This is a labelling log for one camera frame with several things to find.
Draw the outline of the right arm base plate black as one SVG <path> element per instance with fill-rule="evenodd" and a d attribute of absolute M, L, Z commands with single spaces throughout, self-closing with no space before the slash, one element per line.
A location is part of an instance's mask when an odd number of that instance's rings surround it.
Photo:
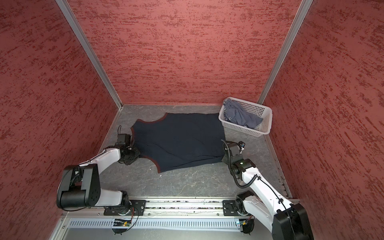
<path fill-rule="evenodd" d="M 236 200 L 223 200 L 223 214 L 226 217 L 240 216 Z"/>

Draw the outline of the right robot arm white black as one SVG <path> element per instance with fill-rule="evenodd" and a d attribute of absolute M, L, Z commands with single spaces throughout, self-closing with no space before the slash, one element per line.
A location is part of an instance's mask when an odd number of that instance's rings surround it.
<path fill-rule="evenodd" d="M 313 240 L 305 208 L 279 194 L 256 165 L 243 158 L 245 143 L 222 142 L 225 151 L 222 162 L 227 165 L 236 186 L 251 189 L 237 196 L 236 211 L 242 216 L 251 215 L 253 221 L 263 224 L 274 240 Z"/>

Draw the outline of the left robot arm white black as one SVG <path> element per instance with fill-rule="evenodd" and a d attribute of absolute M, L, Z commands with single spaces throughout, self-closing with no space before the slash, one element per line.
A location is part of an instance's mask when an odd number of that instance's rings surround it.
<path fill-rule="evenodd" d="M 133 215 L 127 192 L 102 189 L 100 174 L 114 163 L 129 166 L 140 154 L 137 147 L 110 146 L 90 160 L 67 166 L 57 190 L 57 207 L 67 212 L 103 207 L 115 215 Z"/>

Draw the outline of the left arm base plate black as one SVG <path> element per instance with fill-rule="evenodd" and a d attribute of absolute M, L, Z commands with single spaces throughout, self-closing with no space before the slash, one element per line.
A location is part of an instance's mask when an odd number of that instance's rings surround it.
<path fill-rule="evenodd" d="M 143 216 L 146 203 L 146 200 L 130 200 L 129 207 L 105 207 L 104 216 Z"/>

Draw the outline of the navy tank top red trim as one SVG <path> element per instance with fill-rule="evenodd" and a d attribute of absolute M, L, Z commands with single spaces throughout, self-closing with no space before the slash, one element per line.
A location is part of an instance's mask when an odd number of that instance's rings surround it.
<path fill-rule="evenodd" d="M 158 173 L 220 163 L 225 155 L 217 113 L 166 113 L 153 122 L 137 120 L 131 131 L 140 156 L 151 160 Z"/>

